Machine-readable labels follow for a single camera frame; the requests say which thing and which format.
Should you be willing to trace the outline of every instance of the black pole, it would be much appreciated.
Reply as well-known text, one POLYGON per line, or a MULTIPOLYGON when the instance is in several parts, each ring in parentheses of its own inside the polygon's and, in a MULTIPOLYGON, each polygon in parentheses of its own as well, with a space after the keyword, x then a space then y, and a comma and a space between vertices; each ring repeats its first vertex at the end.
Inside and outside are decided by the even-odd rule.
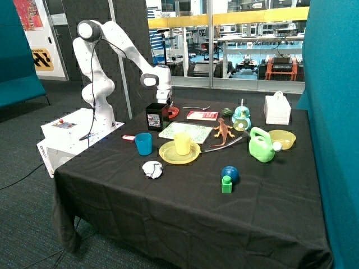
POLYGON ((163 46, 163 55, 164 55, 164 65, 167 65, 167 56, 166 56, 166 41, 164 33, 161 33, 162 36, 162 46, 163 46))

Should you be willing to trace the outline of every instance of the yellow cup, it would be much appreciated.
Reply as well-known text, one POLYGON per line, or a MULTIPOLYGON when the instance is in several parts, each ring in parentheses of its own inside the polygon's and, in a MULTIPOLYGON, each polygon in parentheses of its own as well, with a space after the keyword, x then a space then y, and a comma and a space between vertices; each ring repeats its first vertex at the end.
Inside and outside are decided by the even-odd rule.
POLYGON ((191 136, 186 132, 176 133, 174 135, 174 145, 179 155, 187 155, 190 153, 191 136))

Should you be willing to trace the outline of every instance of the blue cup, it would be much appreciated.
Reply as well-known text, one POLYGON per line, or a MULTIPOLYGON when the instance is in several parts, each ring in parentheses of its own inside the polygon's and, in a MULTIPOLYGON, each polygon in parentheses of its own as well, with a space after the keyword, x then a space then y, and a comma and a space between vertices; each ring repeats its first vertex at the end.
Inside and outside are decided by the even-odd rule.
POLYGON ((139 133, 135 136, 135 143, 139 154, 146 156, 152 152, 152 135, 150 133, 139 133))

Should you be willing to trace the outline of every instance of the metal spoon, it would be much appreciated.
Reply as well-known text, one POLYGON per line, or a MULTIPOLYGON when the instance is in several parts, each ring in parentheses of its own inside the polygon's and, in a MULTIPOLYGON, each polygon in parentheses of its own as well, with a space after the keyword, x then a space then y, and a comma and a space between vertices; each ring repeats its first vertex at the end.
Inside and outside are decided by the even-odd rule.
POLYGON ((198 108, 198 109, 202 109, 202 110, 207 110, 209 109, 211 106, 209 105, 208 107, 206 108, 198 108, 198 107, 191 107, 191 106, 184 106, 183 108, 198 108))
POLYGON ((242 134, 242 136, 240 136, 239 138, 237 138, 237 139, 231 141, 230 143, 228 143, 228 144, 226 144, 226 145, 224 145, 224 146, 222 146, 222 147, 208 148, 208 149, 206 149, 206 150, 204 150, 204 151, 201 151, 201 153, 212 152, 212 151, 215 151, 215 150, 224 149, 224 148, 226 148, 226 147, 228 147, 228 146, 233 145, 234 143, 237 143, 239 140, 242 140, 242 139, 243 139, 244 137, 246 137, 246 136, 251 136, 251 135, 250 135, 250 132, 244 131, 243 134, 242 134))

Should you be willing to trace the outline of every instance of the green toy block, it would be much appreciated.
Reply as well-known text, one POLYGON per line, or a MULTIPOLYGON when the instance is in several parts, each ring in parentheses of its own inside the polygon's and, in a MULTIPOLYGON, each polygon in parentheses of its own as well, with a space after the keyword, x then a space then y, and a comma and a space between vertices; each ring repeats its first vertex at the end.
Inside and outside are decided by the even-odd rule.
POLYGON ((225 175, 222 178, 222 193, 232 192, 232 179, 229 175, 225 175))

